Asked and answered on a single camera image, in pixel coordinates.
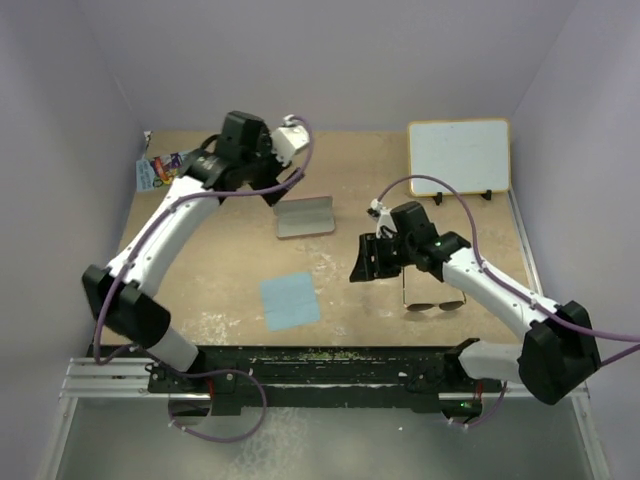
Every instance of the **whiteboard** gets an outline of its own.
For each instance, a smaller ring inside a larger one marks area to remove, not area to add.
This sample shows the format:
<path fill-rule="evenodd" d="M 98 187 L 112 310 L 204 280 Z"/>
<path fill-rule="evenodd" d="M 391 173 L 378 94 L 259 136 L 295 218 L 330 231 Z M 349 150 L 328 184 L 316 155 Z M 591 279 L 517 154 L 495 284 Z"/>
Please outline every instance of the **whiteboard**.
<path fill-rule="evenodd" d="M 460 193 L 504 192 L 511 186 L 509 121 L 506 118 L 437 120 L 409 125 L 409 173 L 444 180 Z M 449 192 L 413 179 L 411 193 Z"/>

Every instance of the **whiteboard frame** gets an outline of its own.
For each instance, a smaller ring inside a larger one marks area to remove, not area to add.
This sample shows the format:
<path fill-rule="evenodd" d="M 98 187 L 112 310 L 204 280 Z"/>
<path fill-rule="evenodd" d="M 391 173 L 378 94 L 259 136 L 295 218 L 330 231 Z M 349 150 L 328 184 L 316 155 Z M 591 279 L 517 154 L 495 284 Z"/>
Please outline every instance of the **whiteboard frame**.
<path fill-rule="evenodd" d="M 494 190 L 494 189 L 490 189 L 492 193 L 502 193 L 502 192 L 508 192 L 511 190 L 512 187 L 512 176 L 511 176 L 511 121 L 507 118 L 507 117 L 480 117 L 480 118 L 453 118 L 453 119 L 437 119 L 437 120 L 416 120 L 413 122 L 410 122 L 409 125 L 407 125 L 407 160 L 408 160 L 408 164 L 409 164 L 409 174 L 413 175 L 416 174 L 416 172 L 413 172 L 412 170 L 412 164 L 411 164 L 411 127 L 413 125 L 424 125 L 424 124 L 434 124 L 434 123 L 439 123 L 439 124 L 446 124 L 446 123 L 467 123 L 467 122 L 486 122 L 486 121 L 503 121 L 506 123 L 507 125 L 507 154 L 508 154 L 508 163 L 507 163 L 507 175 L 508 175 L 508 180 L 509 180 L 509 184 L 507 185 L 506 189 L 498 189 L 498 190 Z M 487 190 L 480 190 L 480 191 L 470 191 L 470 192 L 460 192 L 463 195 L 481 195 L 483 193 L 486 193 Z M 409 182 L 409 192 L 411 193 L 412 196 L 414 197 L 426 197 L 426 198 L 433 198 L 438 196 L 438 193 L 440 192 L 436 192 L 436 193 L 416 193 L 413 189 L 413 181 Z M 452 195 L 451 192 L 449 192 L 447 189 L 445 189 L 444 187 L 442 188 L 442 195 Z"/>

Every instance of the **cable clip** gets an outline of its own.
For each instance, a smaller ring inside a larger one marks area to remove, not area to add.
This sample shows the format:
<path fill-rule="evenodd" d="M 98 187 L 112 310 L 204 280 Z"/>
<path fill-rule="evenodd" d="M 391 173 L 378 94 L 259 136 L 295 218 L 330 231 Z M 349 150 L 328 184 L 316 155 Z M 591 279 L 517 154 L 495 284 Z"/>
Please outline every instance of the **cable clip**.
<path fill-rule="evenodd" d="M 293 119 L 295 115 L 287 115 L 282 119 L 282 125 L 285 127 L 294 127 L 296 125 L 295 120 Z"/>

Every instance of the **black joint motor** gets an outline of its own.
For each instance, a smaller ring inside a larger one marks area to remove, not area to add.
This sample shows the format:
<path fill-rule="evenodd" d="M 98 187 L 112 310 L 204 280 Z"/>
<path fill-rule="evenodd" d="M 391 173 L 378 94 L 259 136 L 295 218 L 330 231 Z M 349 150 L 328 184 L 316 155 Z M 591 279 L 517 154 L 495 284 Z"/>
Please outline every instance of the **black joint motor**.
<path fill-rule="evenodd" d="M 591 329 L 586 309 L 576 302 L 556 312 L 563 320 Z M 518 359 L 519 374 L 527 389 L 543 403 L 555 405 L 595 373 L 601 365 L 596 339 L 547 319 L 527 332 Z"/>

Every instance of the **sunglasses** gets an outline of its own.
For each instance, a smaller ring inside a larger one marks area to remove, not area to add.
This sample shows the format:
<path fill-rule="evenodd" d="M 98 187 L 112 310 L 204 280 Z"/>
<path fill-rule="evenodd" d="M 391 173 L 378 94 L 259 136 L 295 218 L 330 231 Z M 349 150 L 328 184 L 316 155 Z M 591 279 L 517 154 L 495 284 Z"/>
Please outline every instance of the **sunglasses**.
<path fill-rule="evenodd" d="M 439 308 L 443 312 L 452 312 L 454 310 L 459 309 L 463 305 L 467 303 L 467 296 L 465 293 L 460 290 L 462 293 L 462 300 L 454 300 L 451 302 L 443 302 L 443 303 L 410 303 L 407 304 L 407 292 L 406 292 L 406 281 L 404 277 L 404 268 L 402 269 L 402 304 L 404 308 L 409 312 L 424 312 L 427 310 L 431 310 L 432 308 Z"/>

